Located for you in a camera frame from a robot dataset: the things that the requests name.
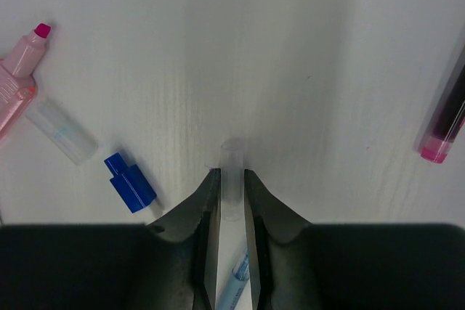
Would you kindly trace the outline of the blue marker cap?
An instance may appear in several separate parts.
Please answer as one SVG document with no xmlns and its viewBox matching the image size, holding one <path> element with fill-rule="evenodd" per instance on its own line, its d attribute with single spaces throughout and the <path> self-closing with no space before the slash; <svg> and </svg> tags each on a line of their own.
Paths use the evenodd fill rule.
<svg viewBox="0 0 465 310">
<path fill-rule="evenodd" d="M 131 213 L 150 206 L 157 194 L 137 164 L 128 165 L 119 152 L 104 160 L 111 172 L 110 183 Z"/>
</svg>

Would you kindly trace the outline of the red gel pen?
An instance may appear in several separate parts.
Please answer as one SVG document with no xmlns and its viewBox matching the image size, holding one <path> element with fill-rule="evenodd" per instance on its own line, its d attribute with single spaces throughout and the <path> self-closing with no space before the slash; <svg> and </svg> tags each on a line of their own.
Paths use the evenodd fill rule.
<svg viewBox="0 0 465 310">
<path fill-rule="evenodd" d="M 431 163 L 444 163 L 464 125 L 464 32 L 454 44 L 426 114 L 414 149 Z"/>
</svg>

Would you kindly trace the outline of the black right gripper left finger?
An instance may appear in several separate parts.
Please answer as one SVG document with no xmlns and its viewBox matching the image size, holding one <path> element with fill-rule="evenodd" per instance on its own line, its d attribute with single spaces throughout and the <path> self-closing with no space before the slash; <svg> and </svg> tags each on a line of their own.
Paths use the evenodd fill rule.
<svg viewBox="0 0 465 310">
<path fill-rule="evenodd" d="M 146 309 L 214 309 L 219 250 L 221 171 L 147 226 L 152 240 L 145 277 Z"/>
</svg>

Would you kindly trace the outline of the clear pen cap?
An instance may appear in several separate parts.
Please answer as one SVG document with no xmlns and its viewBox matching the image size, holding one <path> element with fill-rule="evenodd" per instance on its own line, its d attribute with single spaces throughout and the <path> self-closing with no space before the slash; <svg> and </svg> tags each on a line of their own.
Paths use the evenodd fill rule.
<svg viewBox="0 0 465 310">
<path fill-rule="evenodd" d="M 242 139 L 232 138 L 220 148 L 221 214 L 227 221 L 237 221 L 243 215 L 244 152 Z"/>
</svg>

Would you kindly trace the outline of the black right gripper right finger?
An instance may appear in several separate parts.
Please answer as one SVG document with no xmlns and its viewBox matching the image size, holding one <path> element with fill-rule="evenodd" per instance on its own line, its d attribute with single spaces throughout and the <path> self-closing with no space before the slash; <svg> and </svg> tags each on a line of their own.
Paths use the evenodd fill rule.
<svg viewBox="0 0 465 310">
<path fill-rule="evenodd" d="M 254 309 L 311 309 L 310 223 L 244 172 L 244 208 Z"/>
</svg>

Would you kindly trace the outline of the light blue pen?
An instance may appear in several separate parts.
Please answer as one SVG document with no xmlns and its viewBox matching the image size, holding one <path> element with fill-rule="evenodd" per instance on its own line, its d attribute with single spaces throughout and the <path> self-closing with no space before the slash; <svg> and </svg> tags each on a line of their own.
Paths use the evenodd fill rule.
<svg viewBox="0 0 465 310">
<path fill-rule="evenodd" d="M 216 309 L 234 310 L 250 280 L 248 250 L 242 253 L 236 265 L 231 269 L 224 288 L 216 303 Z"/>
</svg>

